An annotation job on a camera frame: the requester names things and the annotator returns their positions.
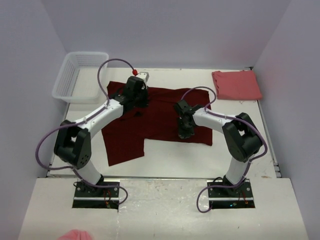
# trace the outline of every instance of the wall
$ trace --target wall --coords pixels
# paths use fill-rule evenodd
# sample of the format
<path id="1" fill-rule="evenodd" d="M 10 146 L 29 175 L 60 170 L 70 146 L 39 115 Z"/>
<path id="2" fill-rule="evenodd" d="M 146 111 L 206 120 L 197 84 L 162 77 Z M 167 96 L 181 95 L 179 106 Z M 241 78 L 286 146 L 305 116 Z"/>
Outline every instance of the wall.
<path id="1" fill-rule="evenodd" d="M 293 0 L 254 66 L 282 175 L 309 238 L 320 239 L 320 2 Z"/>
<path id="2" fill-rule="evenodd" d="M 39 0 L 0 0 L 0 238 L 18 239 L 37 176 L 36 144 L 65 104 L 51 96 L 66 54 Z M 48 163 L 53 138 L 43 146 Z"/>
<path id="3" fill-rule="evenodd" d="M 241 69 L 256 63 L 290 0 L 42 2 L 67 52 L 103 51 L 136 67 Z"/>

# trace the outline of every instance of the tabletop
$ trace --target tabletop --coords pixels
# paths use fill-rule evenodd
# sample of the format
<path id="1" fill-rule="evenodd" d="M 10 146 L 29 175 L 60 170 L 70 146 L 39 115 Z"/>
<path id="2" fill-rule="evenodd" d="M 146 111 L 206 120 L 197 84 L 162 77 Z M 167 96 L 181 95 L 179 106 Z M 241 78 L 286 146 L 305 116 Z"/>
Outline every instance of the tabletop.
<path id="1" fill-rule="evenodd" d="M 138 68 L 139 72 L 149 72 L 149 87 L 180 89 L 206 86 L 215 90 L 211 73 L 229 72 L 219 69 L 167 69 Z M 131 76 L 130 68 L 107 68 L 106 80 L 125 83 Z M 66 119 L 80 119 L 99 107 L 105 101 L 101 94 L 98 104 L 70 104 Z M 263 120 L 258 102 L 217 100 L 211 105 L 215 112 L 237 115 L 247 113 L 253 120 L 261 135 L 266 139 Z M 109 166 L 107 152 L 101 131 L 92 139 L 91 160 L 97 170 L 109 177 L 149 177 L 149 178 L 215 178 L 226 174 L 231 161 L 224 136 L 216 131 L 212 133 L 212 146 L 199 143 L 144 140 L 144 156 L 117 165 Z M 275 178 L 274 161 L 270 151 L 251 165 L 247 174 L 249 178 Z M 54 156 L 52 167 L 61 167 L 66 163 Z M 51 176 L 73 176 L 70 169 L 52 171 Z"/>
<path id="2" fill-rule="evenodd" d="M 126 179 L 129 192 L 115 209 L 72 208 L 75 178 L 38 178 L 20 240 L 56 240 L 72 229 L 95 240 L 307 240 L 288 178 L 250 179 L 255 208 L 199 213 L 196 197 L 204 179 Z M 208 207 L 208 192 L 200 198 Z"/>

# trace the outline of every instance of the folded cloth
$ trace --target folded cloth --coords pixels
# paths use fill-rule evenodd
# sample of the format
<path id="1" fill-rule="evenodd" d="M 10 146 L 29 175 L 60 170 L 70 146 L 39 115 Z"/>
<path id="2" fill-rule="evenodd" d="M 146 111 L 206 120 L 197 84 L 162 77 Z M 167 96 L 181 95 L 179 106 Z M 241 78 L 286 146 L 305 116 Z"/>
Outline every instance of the folded cloth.
<path id="1" fill-rule="evenodd" d="M 218 99 L 227 100 L 260 100 L 260 92 L 256 75 L 250 71 L 214 71 L 213 83 Z"/>
<path id="2" fill-rule="evenodd" d="M 92 237 L 87 231 L 73 229 L 68 231 L 65 235 L 59 237 L 57 240 L 92 240 Z"/>
<path id="3" fill-rule="evenodd" d="M 123 83 L 111 81 L 107 87 L 108 93 L 113 94 L 123 86 Z M 174 104 L 187 90 L 189 88 L 173 90 L 149 87 L 148 107 L 134 108 L 105 126 L 101 131 L 109 166 L 143 157 L 145 139 L 211 146 L 212 130 L 206 127 L 196 127 L 195 135 L 187 139 L 178 136 L 178 114 Z M 208 92 L 199 89 L 188 93 L 185 100 L 191 106 L 204 106 L 210 101 Z"/>

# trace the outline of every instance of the laundry basket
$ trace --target laundry basket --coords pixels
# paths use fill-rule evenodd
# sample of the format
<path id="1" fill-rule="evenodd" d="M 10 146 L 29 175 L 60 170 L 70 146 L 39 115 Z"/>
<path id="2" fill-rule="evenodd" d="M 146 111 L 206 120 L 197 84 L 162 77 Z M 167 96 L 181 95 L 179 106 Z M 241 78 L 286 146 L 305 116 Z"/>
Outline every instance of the laundry basket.
<path id="1" fill-rule="evenodd" d="M 72 104 L 96 104 L 99 101 L 97 73 L 109 59 L 105 52 L 76 51 L 68 53 L 56 78 L 52 96 Z M 106 82 L 107 64 L 100 71 L 102 85 Z"/>

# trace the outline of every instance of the dark red cloth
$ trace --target dark red cloth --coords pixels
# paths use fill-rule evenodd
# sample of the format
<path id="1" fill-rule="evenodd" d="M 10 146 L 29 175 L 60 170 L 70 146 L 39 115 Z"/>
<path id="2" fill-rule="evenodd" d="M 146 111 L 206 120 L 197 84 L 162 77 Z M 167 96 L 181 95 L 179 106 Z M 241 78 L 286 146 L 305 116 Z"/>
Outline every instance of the dark red cloth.
<path id="1" fill-rule="evenodd" d="M 111 81 L 107 87 L 113 94 L 124 83 Z M 212 130 L 196 127 L 195 135 L 188 139 L 178 137 L 177 113 L 174 104 L 189 88 L 148 88 L 149 106 L 134 108 L 102 129 L 109 166 L 140 158 L 144 153 L 144 140 L 162 140 L 183 143 L 202 143 L 212 146 Z M 195 89 L 185 97 L 189 105 L 206 105 L 207 91 Z"/>

